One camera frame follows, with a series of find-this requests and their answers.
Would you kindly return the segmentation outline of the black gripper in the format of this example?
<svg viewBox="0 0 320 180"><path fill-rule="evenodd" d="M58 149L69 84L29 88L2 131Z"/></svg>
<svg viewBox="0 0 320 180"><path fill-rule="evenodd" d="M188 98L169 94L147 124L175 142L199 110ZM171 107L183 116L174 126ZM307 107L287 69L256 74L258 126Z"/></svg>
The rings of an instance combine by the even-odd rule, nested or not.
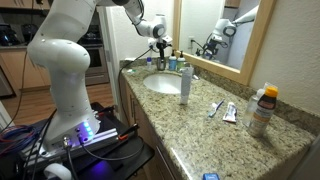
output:
<svg viewBox="0 0 320 180"><path fill-rule="evenodd" d="M167 42L166 41L157 42L156 47L159 49L160 52L163 52L164 49L167 47ZM157 59L157 68L161 68L161 60L162 59L165 61L165 53L163 52L162 58L161 58L160 52L159 52L159 57Z"/></svg>

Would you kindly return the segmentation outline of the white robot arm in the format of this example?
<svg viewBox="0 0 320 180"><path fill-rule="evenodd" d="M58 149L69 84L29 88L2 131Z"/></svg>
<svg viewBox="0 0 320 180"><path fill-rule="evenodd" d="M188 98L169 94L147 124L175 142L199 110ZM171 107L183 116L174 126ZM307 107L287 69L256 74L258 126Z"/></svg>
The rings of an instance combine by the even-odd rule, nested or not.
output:
<svg viewBox="0 0 320 180"><path fill-rule="evenodd" d="M92 140L100 129L85 87L90 56L78 44L98 6L122 6L141 36L160 41L166 36L165 16L158 14L152 21L144 20L142 0L54 0L27 47L32 62L49 72L50 92L57 108L43 140L47 151L60 148L65 136L74 146L79 144L79 137Z"/></svg>

